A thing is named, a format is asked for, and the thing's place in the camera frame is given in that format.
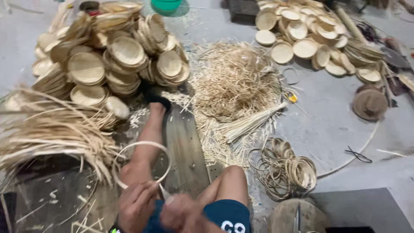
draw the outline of person's hand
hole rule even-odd
[[[125,233],[141,233],[155,209],[158,184],[149,181],[132,184],[119,198],[119,227]]]
[[[176,194],[168,198],[160,214],[161,224],[179,233],[202,233],[203,207],[187,194]]]

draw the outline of person's leg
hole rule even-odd
[[[235,200],[247,206],[247,180],[244,170],[239,166],[225,168],[221,175],[197,197],[197,201],[203,206],[224,199]]]
[[[162,122],[166,108],[160,103],[149,104],[149,118],[137,141],[162,144]],[[151,145],[137,145],[130,162],[122,167],[120,179],[126,185],[152,180],[151,170],[158,160],[160,149]]]

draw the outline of black cable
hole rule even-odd
[[[345,152],[349,152],[352,153],[359,161],[364,162],[364,163],[372,163],[372,160],[365,157],[364,155],[353,151],[349,146],[348,146],[349,150],[345,150]]]

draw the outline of concrete floor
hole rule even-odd
[[[13,10],[11,15],[1,11],[0,18],[0,69],[2,71],[0,95],[9,92],[17,83],[31,84],[31,64],[35,61],[33,49],[36,38],[47,30],[57,9],[57,2],[52,0],[14,0],[15,3],[44,14],[31,14]],[[191,7],[182,7],[176,17],[165,18],[169,31],[174,33],[185,45],[193,43],[209,43],[229,38],[254,42],[256,28],[231,23],[229,12],[221,8],[219,0],[183,2]],[[144,14],[152,9],[145,4]],[[363,16],[373,25],[381,28],[408,47],[414,46],[414,24],[404,22],[390,12],[379,11],[368,7]],[[352,111],[350,103],[355,90],[362,83],[355,77],[335,78],[325,70],[314,71],[309,61],[295,59],[288,66],[280,66],[279,70],[293,67],[298,71],[300,92],[298,105],[309,115],[308,117],[297,106],[290,105],[285,116],[280,117],[275,136],[287,139],[296,155],[308,156],[309,151],[326,164],[315,161],[318,174],[329,171],[349,160],[349,154],[343,151],[347,146],[358,150],[368,139],[375,127],[374,123],[359,119]],[[294,73],[287,71],[285,75],[293,78]],[[396,98],[398,108],[389,109],[378,132],[363,153],[372,159],[372,164],[353,162],[345,169],[318,180],[314,192],[345,191],[386,187],[406,215],[411,226],[414,226],[414,119],[413,101],[406,95]],[[400,151],[408,158],[395,158],[377,152],[377,149]],[[265,217],[268,216],[275,202],[271,201],[256,181],[252,170],[247,171],[250,194],[254,197],[255,232],[265,232]]]

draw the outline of blue shorts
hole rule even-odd
[[[169,233],[159,222],[162,200],[156,201],[156,208],[149,218],[143,233]],[[250,233],[250,212],[245,205],[234,200],[219,200],[204,207],[205,216],[228,233]]]

